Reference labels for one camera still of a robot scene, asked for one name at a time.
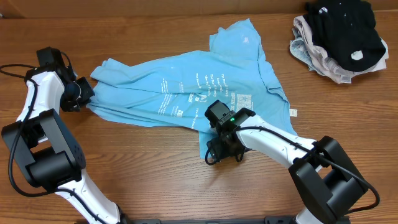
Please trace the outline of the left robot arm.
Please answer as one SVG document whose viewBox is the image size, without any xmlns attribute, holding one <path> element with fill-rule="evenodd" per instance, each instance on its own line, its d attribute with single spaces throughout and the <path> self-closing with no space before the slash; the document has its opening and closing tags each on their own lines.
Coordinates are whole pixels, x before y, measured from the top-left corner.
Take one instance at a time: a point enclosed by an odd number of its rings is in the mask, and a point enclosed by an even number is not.
<svg viewBox="0 0 398 224">
<path fill-rule="evenodd" d="M 59 115 L 80 111 L 94 96 L 92 87 L 77 77 L 66 53 L 47 47 L 37 58 L 39 66 L 29 66 L 22 77 L 28 89 L 24 108 L 1 131 L 12 187 L 30 198 L 57 194 L 88 223 L 129 223 L 88 175 L 83 150 Z"/>
</svg>

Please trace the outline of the light blue printed t-shirt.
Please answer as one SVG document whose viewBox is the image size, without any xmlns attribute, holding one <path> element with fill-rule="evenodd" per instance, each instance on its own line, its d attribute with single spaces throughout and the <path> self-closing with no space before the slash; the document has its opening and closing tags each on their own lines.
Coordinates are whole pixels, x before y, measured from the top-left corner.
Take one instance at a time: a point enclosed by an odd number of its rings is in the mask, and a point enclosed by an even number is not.
<svg viewBox="0 0 398 224">
<path fill-rule="evenodd" d="M 200 155 L 215 137 L 205 111 L 215 101 L 247 108 L 288 133 L 290 104 L 250 20 L 219 28 L 209 50 L 128 66 L 108 59 L 91 74 L 98 83 L 88 107 L 99 117 L 137 126 L 181 126 L 199 133 Z"/>
</svg>

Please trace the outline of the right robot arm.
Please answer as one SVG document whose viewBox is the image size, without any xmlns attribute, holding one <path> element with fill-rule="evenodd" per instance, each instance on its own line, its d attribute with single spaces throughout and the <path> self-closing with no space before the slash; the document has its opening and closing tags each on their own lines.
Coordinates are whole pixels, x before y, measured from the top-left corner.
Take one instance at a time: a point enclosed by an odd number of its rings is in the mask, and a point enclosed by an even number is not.
<svg viewBox="0 0 398 224">
<path fill-rule="evenodd" d="M 349 223 L 351 207 L 369 190 L 363 176 L 335 139 L 294 136 L 265 122 L 255 112 L 235 112 L 217 100 L 205 112 L 217 137 L 208 141 L 207 158 L 216 164 L 259 151 L 286 167 L 302 199 L 297 215 L 269 216 L 265 223 Z"/>
</svg>

